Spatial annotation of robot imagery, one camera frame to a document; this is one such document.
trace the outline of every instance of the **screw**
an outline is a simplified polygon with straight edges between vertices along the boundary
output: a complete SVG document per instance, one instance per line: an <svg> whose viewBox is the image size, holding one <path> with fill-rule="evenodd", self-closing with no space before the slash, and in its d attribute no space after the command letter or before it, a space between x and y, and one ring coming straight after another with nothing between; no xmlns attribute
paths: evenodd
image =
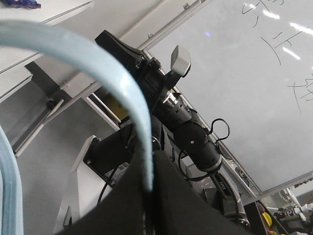
<svg viewBox="0 0 313 235"><path fill-rule="evenodd" d="M188 3L185 3L183 6L182 6L185 10L187 10L190 6Z"/></svg>

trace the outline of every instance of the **shelf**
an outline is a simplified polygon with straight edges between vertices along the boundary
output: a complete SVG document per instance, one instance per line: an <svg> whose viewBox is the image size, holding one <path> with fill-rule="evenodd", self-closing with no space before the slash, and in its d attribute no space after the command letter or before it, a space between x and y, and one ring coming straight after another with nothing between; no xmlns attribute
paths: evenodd
<svg viewBox="0 0 313 235"><path fill-rule="evenodd" d="M0 103L28 83L32 74L24 67L13 68L0 74Z"/></svg>
<svg viewBox="0 0 313 235"><path fill-rule="evenodd" d="M91 0L38 0L38 3L42 5L41 9L12 8L0 2L0 22L24 20L55 25L93 5ZM35 51L0 45L0 74L17 65L24 66L40 56Z"/></svg>

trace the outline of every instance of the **wire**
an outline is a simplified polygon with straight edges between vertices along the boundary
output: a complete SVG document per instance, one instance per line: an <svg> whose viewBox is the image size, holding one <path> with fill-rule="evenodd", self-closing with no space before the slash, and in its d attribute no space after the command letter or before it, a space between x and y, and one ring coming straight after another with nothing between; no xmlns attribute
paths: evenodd
<svg viewBox="0 0 313 235"><path fill-rule="evenodd" d="M175 162L175 150L172 148L172 162Z"/></svg>
<svg viewBox="0 0 313 235"><path fill-rule="evenodd" d="M230 127L229 127L228 123L227 123L224 119L222 119L222 118L217 118L217 119L215 119L215 120L212 121L212 123L211 123L211 129L210 129L210 131L209 131L209 135L211 135L211 134L213 133L213 125L214 125L214 123L215 123L216 121L222 121L222 122L224 122L224 123L226 124L226 126L227 126L227 136L225 136L225 137L223 137L223 138L217 139L216 142L215 142L215 145L217 145L217 142L218 142L218 141L226 140L226 139L229 137L229 135L230 135Z"/></svg>
<svg viewBox="0 0 313 235"><path fill-rule="evenodd" d="M111 180L113 178L113 175L115 174L116 170L117 170L117 167L112 171L111 175L108 177L106 183L104 184L104 186L103 186L103 188L101 190L101 193L99 195L99 198L98 198L97 206L100 204L102 196L103 196L103 193L106 190L107 186L109 185L109 182L111 182Z"/></svg>
<svg viewBox="0 0 313 235"><path fill-rule="evenodd" d="M181 164L180 164L181 154L182 154L182 151L179 153L179 156L178 156L178 167L179 167L179 170L181 171L182 175L186 178L186 180L198 182L198 181L203 180L204 178L210 176L210 174L205 174L205 175L200 176L200 177L189 178L188 175L186 175L185 172L183 172L183 170L181 168Z"/></svg>

